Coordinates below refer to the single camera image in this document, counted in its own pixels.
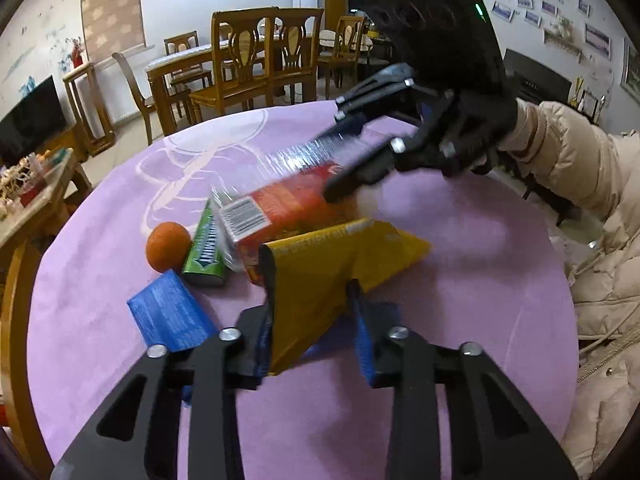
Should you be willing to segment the beige jacket forearm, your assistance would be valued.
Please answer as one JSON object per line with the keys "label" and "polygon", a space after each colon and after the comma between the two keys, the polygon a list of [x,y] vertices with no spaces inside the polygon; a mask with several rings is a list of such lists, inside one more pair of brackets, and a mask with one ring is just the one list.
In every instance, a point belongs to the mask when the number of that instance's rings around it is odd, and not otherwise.
{"label": "beige jacket forearm", "polygon": [[609,134],[563,104],[520,101],[499,148],[602,223],[596,249],[568,274],[586,348],[561,445],[588,479],[639,411],[639,133]]}

